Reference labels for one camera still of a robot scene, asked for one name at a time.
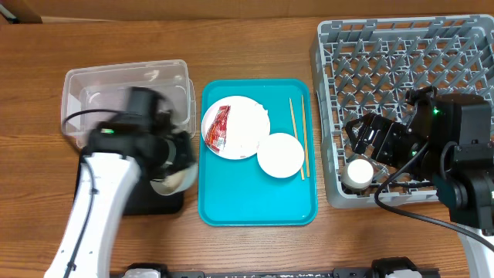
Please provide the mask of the grey bowl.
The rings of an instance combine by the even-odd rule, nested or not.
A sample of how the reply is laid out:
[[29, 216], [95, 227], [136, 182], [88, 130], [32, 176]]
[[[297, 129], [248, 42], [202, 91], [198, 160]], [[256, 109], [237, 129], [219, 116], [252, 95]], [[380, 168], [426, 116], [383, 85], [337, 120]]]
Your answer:
[[188, 190], [196, 182], [197, 177], [198, 164], [195, 163], [166, 178], [151, 180], [150, 184], [159, 195], [169, 196]]

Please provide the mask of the white cup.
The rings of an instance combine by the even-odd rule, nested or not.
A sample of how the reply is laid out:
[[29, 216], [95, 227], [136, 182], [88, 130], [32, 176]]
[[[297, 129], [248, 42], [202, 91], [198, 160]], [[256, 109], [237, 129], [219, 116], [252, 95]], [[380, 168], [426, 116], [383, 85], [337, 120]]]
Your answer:
[[340, 174], [341, 182], [346, 188], [360, 192], [367, 189], [374, 176], [372, 164], [364, 159], [356, 159], [346, 164]]

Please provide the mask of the red snack wrapper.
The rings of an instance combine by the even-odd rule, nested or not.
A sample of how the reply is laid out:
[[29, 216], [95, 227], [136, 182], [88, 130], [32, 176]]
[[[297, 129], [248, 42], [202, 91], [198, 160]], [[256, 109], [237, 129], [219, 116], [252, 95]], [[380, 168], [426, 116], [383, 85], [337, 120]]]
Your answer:
[[220, 106], [205, 135], [205, 143], [216, 153], [222, 151], [225, 146], [230, 110], [229, 105]]

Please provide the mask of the white tissue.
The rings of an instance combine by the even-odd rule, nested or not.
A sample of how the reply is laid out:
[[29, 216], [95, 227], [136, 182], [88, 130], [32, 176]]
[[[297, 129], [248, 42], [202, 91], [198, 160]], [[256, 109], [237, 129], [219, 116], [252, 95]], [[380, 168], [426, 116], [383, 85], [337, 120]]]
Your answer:
[[259, 117], [268, 115], [268, 110], [266, 110], [264, 106], [261, 105], [260, 103], [254, 104], [252, 109], [255, 111], [255, 114], [258, 115]]

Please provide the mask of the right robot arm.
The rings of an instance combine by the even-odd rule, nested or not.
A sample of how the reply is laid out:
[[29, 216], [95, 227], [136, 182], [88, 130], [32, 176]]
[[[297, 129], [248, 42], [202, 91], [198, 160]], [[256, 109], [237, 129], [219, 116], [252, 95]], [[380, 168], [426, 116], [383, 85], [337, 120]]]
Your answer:
[[[374, 193], [384, 210], [458, 233], [472, 277], [493, 275], [493, 142], [491, 106], [467, 93], [440, 94], [434, 86], [409, 90], [414, 113], [406, 124], [368, 113], [348, 122], [354, 153], [373, 148], [372, 160], [395, 168]], [[385, 204], [381, 192], [403, 173], [434, 185], [449, 222]]]

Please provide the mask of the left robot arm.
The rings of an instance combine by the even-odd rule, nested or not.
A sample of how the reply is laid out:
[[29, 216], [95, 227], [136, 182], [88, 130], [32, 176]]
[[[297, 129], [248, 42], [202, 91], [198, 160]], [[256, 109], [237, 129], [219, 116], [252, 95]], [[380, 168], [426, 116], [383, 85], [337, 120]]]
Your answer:
[[139, 184], [159, 195], [189, 189], [198, 177], [191, 138], [161, 112], [167, 98], [131, 87], [124, 110], [99, 122], [80, 153], [79, 185], [47, 277], [108, 277], [117, 230]]

